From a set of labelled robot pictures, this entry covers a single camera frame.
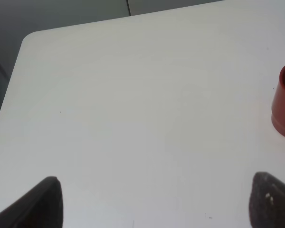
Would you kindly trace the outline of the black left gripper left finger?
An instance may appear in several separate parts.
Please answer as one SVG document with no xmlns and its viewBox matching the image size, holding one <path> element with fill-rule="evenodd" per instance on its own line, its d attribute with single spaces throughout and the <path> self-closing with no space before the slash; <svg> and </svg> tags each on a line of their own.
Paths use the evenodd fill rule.
<svg viewBox="0 0 285 228">
<path fill-rule="evenodd" d="M 61 228 L 63 218 L 61 183 L 49 176 L 0 212 L 0 228 Z"/>
</svg>

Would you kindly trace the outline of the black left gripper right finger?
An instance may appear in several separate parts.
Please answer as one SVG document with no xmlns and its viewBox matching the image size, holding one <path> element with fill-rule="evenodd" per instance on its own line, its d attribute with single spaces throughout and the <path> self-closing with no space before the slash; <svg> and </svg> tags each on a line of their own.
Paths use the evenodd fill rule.
<svg viewBox="0 0 285 228">
<path fill-rule="evenodd" d="M 256 172 L 248 209 L 253 228 L 285 228 L 285 183 L 268 172 Z"/>
</svg>

